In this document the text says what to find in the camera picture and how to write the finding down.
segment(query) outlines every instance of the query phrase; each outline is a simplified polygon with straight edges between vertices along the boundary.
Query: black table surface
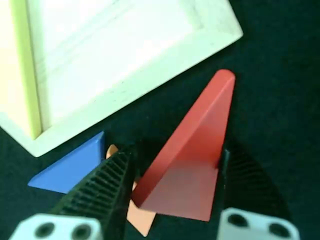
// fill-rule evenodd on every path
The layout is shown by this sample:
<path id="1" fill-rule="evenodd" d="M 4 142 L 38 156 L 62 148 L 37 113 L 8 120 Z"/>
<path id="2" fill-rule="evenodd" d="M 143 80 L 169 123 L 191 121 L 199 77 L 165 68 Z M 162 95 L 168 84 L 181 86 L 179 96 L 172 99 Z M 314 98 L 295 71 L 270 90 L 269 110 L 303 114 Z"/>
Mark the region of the black table surface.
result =
<path id="1" fill-rule="evenodd" d="M 0 239 L 61 198 L 28 187 L 32 176 L 101 130 L 107 143 L 143 138 L 164 143 L 222 68 L 236 75 L 228 132 L 278 187 L 301 238 L 319 236 L 320 1 L 231 0 L 231 5 L 244 32 L 239 41 L 44 156 L 31 156 L 0 129 Z M 209 223 L 158 215 L 147 239 L 215 239 L 215 211 Z M 143 237 L 127 224 L 125 239 Z"/>

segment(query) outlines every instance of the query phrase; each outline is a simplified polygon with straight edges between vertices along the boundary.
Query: blue triangular block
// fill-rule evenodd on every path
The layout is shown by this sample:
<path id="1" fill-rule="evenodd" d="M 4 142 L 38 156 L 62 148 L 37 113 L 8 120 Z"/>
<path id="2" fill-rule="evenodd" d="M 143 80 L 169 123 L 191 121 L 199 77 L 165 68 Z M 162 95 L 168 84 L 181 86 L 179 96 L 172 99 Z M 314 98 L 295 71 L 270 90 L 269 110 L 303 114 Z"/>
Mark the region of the blue triangular block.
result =
<path id="1" fill-rule="evenodd" d="M 101 132 L 35 175 L 29 186 L 66 194 L 105 158 Z"/>

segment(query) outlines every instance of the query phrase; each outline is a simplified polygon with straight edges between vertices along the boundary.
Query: ribbed rubber pad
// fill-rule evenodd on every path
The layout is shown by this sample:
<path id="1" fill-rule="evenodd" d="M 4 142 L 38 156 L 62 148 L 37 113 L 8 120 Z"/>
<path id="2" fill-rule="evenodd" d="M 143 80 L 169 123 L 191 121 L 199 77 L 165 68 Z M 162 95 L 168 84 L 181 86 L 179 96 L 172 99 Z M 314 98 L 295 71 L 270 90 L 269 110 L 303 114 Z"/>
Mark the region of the ribbed rubber pad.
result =
<path id="1" fill-rule="evenodd" d="M 104 239 L 122 239 L 136 155 L 130 147 L 103 161 L 65 195 L 50 214 L 98 219 L 107 234 Z"/>
<path id="2" fill-rule="evenodd" d="M 272 180 L 236 142 L 225 144 L 224 208 L 237 208 L 291 220 L 286 202 Z"/>

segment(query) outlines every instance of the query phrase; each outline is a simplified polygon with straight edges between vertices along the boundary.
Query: screw hole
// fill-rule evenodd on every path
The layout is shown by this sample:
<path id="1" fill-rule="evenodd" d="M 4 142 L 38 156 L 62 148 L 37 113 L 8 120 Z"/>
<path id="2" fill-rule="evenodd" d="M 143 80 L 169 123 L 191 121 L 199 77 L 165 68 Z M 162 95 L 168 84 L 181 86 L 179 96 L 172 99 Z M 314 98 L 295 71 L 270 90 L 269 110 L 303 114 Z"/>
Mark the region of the screw hole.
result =
<path id="1" fill-rule="evenodd" d="M 290 233 L 286 227 L 279 223 L 272 223 L 269 225 L 269 232 L 282 238 L 289 238 Z"/>
<path id="2" fill-rule="evenodd" d="M 35 230 L 35 236 L 39 239 L 44 239 L 48 237 L 54 229 L 55 225 L 52 222 L 44 223 Z"/>
<path id="3" fill-rule="evenodd" d="M 239 214 L 231 214 L 228 217 L 228 222 L 240 228 L 247 228 L 249 226 L 247 220 Z"/>
<path id="4" fill-rule="evenodd" d="M 91 235 L 91 227 L 88 224 L 77 226 L 72 232 L 73 240 L 87 240 Z"/>

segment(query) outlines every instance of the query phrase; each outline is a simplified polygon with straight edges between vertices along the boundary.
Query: red triangular block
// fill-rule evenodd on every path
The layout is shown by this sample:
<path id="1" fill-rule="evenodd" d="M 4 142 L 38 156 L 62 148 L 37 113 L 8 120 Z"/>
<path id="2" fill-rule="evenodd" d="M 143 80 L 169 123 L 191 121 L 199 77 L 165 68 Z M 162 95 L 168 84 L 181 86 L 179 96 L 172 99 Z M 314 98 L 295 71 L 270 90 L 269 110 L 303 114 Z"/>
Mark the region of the red triangular block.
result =
<path id="1" fill-rule="evenodd" d="M 235 76 L 219 70 L 132 193 L 142 209 L 209 221 Z"/>

